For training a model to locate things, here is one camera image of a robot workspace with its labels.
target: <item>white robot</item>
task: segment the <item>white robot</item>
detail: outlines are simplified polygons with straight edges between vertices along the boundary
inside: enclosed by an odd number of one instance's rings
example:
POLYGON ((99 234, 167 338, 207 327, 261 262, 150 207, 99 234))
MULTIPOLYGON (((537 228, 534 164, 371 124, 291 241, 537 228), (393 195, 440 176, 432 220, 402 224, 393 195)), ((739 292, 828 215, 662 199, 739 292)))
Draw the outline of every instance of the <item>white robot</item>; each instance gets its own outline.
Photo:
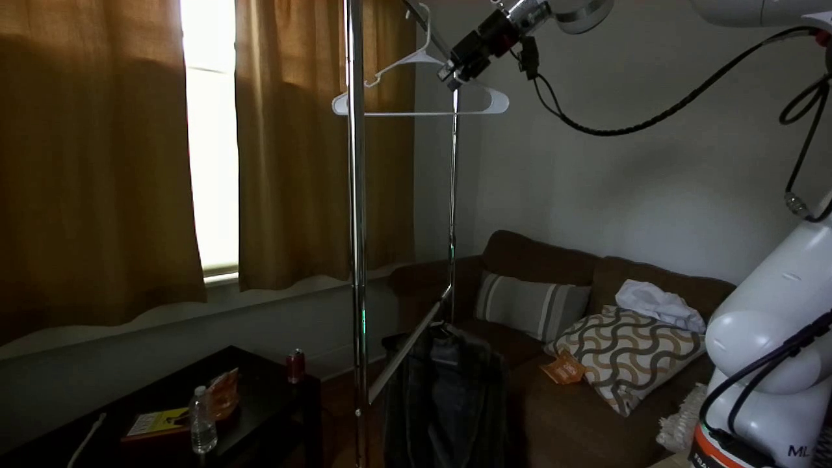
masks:
MULTIPOLYGON (((494 0, 495 11, 453 47, 447 85, 475 77, 489 68, 490 54, 505 54, 545 19, 570 34, 581 34, 611 11, 611 0, 581 0, 566 11, 566 0, 554 3, 494 0)), ((832 0, 694 0, 694 8, 723 25, 832 32, 832 0)), ((697 426, 690 465, 809 468, 814 463, 814 445, 832 394, 828 310, 832 215, 804 220, 789 231, 710 319, 705 340, 714 375, 697 426)))

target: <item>plastic bottle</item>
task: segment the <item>plastic bottle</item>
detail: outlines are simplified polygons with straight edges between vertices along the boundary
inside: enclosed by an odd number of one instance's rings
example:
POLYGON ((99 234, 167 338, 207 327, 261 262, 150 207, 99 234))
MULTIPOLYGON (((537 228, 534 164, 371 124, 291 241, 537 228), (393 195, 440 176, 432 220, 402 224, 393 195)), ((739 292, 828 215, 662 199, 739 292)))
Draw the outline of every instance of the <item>plastic bottle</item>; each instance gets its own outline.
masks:
POLYGON ((194 454, 207 454, 217 445, 216 424, 207 409, 206 385, 193 390, 190 400, 190 448, 194 454))

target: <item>white cloth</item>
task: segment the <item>white cloth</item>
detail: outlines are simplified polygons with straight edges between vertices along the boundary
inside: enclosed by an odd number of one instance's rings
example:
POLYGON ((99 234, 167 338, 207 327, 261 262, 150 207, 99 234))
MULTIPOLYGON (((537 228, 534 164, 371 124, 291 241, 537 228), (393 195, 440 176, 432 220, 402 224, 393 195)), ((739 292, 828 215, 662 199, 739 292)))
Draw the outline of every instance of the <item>white cloth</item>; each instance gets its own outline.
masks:
POLYGON ((654 441, 668 452, 685 454, 694 441, 694 429, 697 429, 698 409, 705 397, 706 397, 706 387, 697 383, 694 390, 680 400, 676 414, 658 418, 659 432, 654 441))
POLYGON ((689 307, 680 297, 662 292, 648 280, 625 277, 620 284, 620 288, 616 292, 616 303, 620 310, 648 315, 648 316, 668 322, 674 327, 705 332, 705 319, 694 307, 689 307))

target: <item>clothing rack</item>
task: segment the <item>clothing rack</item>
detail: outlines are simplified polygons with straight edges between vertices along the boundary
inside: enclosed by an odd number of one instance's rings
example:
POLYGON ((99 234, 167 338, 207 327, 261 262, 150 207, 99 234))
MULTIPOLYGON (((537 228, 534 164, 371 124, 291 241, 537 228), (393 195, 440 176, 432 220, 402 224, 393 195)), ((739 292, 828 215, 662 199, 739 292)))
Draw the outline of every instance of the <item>clothing rack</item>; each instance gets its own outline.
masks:
MULTIPOLYGON (((412 0, 402 0, 416 15, 420 29, 429 25, 423 11, 412 0)), ((449 159, 449 212, 447 212, 447 285, 429 315, 416 325, 407 340, 398 349, 375 385, 365 385, 368 367, 368 312, 365 312, 365 190, 364 190, 364 23, 360 0, 342 0, 342 32, 345 32, 345 73, 349 73, 349 219, 350 219, 350 301, 352 301, 352 416, 355 416, 355 465, 368 465, 368 433, 365 410, 375 397, 385 390, 395 370, 402 364, 416 340, 436 322, 447 307, 455 319, 455 260, 456 260, 456 146, 459 146, 459 89, 453 89, 453 159, 449 159)), ((447 47, 434 34, 434 45, 447 56, 447 47)))

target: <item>brown couch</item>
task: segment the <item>brown couch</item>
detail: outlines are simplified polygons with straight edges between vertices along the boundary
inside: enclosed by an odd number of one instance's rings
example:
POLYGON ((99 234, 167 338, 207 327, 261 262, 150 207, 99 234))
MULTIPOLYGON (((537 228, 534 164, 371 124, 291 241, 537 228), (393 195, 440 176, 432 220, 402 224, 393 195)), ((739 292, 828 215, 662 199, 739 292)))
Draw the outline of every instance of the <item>brown couch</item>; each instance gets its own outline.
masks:
MULTIPOLYGON (((502 357, 508 375, 508 465, 534 468, 648 468, 664 452, 654 441, 658 422, 674 410, 694 383, 706 383, 710 361, 698 357, 662 387, 650 393, 628 416, 614 414, 601 394, 579 383, 555 387, 540 372, 550 361, 544 342, 505 325, 472 316, 482 270, 521 280, 589 285, 586 315, 614 303, 624 277, 650 280, 674 292, 706 319, 733 292, 714 277, 690 277, 624 257, 596 257, 576 250, 550 247, 511 231, 495 231, 486 253, 456 260, 456 315, 455 325, 486 338, 502 357)), ((443 262, 407 264, 389 275, 401 303, 401 327, 412 331, 434 303, 447 280, 443 262)))

